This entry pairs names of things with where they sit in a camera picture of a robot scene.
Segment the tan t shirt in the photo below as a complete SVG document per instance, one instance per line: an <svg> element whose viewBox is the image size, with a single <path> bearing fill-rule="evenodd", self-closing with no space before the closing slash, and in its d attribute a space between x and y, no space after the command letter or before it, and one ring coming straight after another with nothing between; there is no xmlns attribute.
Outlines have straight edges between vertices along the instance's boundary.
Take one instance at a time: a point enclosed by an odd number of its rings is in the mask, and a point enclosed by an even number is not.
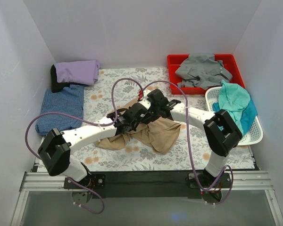
<svg viewBox="0 0 283 226"><path fill-rule="evenodd" d="M126 147L131 138L134 138L155 151L166 154L177 141L180 130L181 124L160 117L149 124L140 124L136 131L104 138L96 142L96 146L108 150L120 150Z"/></svg>

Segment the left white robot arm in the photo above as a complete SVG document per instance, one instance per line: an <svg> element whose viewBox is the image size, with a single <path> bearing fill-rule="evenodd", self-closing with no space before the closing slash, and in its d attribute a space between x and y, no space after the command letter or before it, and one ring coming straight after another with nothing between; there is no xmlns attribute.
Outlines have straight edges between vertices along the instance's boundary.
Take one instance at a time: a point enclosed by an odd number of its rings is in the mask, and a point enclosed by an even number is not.
<svg viewBox="0 0 283 226"><path fill-rule="evenodd" d="M120 119L114 123L109 117L98 121L98 123L108 124L108 126L95 124L62 132L58 129L51 130L38 149L38 154L48 174L50 176L63 174L76 182L82 181L90 173L82 163L72 159L71 155L96 141L132 131L149 108L150 103L138 102L127 109L124 114L116 113Z"/></svg>

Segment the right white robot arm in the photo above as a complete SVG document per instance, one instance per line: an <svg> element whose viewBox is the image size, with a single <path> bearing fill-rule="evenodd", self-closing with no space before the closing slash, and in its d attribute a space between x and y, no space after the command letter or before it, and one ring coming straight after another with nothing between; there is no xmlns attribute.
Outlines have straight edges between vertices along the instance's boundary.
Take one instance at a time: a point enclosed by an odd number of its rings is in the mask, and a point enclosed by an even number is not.
<svg viewBox="0 0 283 226"><path fill-rule="evenodd" d="M230 151L242 138L242 133L226 110L216 113L189 107L188 101L168 101L159 89L139 91L138 102L147 108L152 116L161 116L174 121L185 122L205 131L209 147L212 150L208 164L203 170L204 182L199 181L194 167L190 135L187 132L188 150L192 171L199 188L208 191L219 181Z"/></svg>

